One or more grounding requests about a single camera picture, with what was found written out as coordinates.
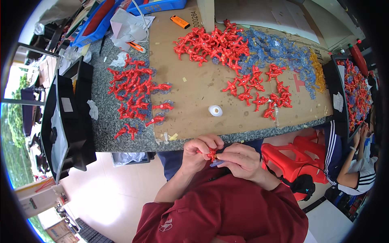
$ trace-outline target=red polo shirt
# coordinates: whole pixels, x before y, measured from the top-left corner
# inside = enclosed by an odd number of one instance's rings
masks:
[[[181,199],[146,203],[132,242],[304,242],[308,218],[290,188],[267,191],[208,166]]]

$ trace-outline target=blue plastic crate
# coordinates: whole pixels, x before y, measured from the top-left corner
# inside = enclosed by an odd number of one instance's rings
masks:
[[[74,39],[73,43],[70,43],[70,46],[78,46],[78,47],[83,47],[84,45],[87,45],[89,43],[92,43],[96,40],[99,40],[103,38],[105,33],[107,32],[107,29],[111,25],[110,19],[112,16],[115,14],[115,10],[117,7],[120,5],[120,3],[123,0],[116,0],[114,6],[112,9],[108,12],[108,14],[101,20],[101,23],[97,26],[96,30],[87,35],[87,36],[82,36],[82,33],[84,33],[85,28],[88,26],[89,22],[93,18],[93,16],[96,14],[96,12],[99,10],[99,8],[104,4],[104,2],[100,3],[100,5],[94,10],[94,12],[90,15],[88,20],[85,22],[84,26],[82,27],[82,30],[77,34],[77,37]]]
[[[150,14],[154,12],[159,11],[165,11],[165,10],[172,10],[172,9],[183,9],[185,7],[186,0],[161,0],[157,2],[152,2],[144,5],[140,5],[139,9],[142,11],[143,14]],[[140,13],[137,10],[137,8],[134,6],[133,3],[131,3],[128,8],[127,12],[132,13],[135,16],[139,16]]]

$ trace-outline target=white t-shirt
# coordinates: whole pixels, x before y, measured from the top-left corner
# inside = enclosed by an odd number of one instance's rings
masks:
[[[378,157],[363,158],[357,161],[351,161],[348,173],[358,172],[358,183],[356,189],[338,184],[338,189],[348,195],[360,195],[367,192],[374,184],[375,168],[374,164]]]

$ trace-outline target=table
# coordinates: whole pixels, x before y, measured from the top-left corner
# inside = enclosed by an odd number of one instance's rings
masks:
[[[98,53],[102,40],[95,41],[91,44],[89,50],[92,52],[91,64],[94,67],[93,84],[92,84],[92,100],[96,102],[99,109],[98,121],[93,121],[93,130],[95,133],[94,142],[97,152],[155,152],[155,151],[171,151],[182,150],[183,145],[189,139],[178,139],[176,141],[169,141],[167,144],[161,142],[158,145],[155,141],[154,129],[152,126],[143,130],[142,134],[136,134],[135,140],[131,140],[131,136],[120,136],[119,141],[114,140],[113,136],[119,131],[126,122],[119,120],[119,113],[117,109],[120,106],[120,101],[114,95],[108,95],[109,81],[112,80],[112,74],[106,69],[109,67],[112,60],[117,59],[117,54],[121,51],[113,46],[109,39],[111,35],[107,36],[104,43],[101,57]],[[142,43],[146,49],[146,53],[142,54],[135,49],[129,50],[129,55],[140,60],[149,60],[149,42]],[[234,143],[244,141],[252,141],[256,139],[277,136],[285,133],[294,132],[306,127],[312,127],[323,124],[331,120],[331,116],[322,117],[313,121],[306,122],[295,126],[285,126],[283,128],[266,128],[254,131],[246,131],[240,133],[231,133],[220,135],[225,143]]]

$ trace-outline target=blue pants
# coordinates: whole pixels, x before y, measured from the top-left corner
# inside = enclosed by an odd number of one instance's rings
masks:
[[[314,129],[324,129],[325,145],[326,145],[326,159],[324,160],[324,173],[327,180],[336,185],[338,182],[339,172],[347,159],[353,146],[353,141],[347,143],[347,138],[342,138],[335,134],[335,121],[318,125]]]
[[[243,144],[248,145],[250,147],[253,147],[255,151],[258,153],[261,153],[261,146],[262,146],[263,139],[244,142]],[[217,153],[223,152],[223,150],[227,146],[224,145],[224,148],[221,150],[218,150]],[[164,174],[167,180],[170,180],[178,171],[178,169],[181,167],[182,164],[182,155],[184,154],[183,150],[178,151],[167,151],[167,152],[157,152],[158,157],[161,159]]]

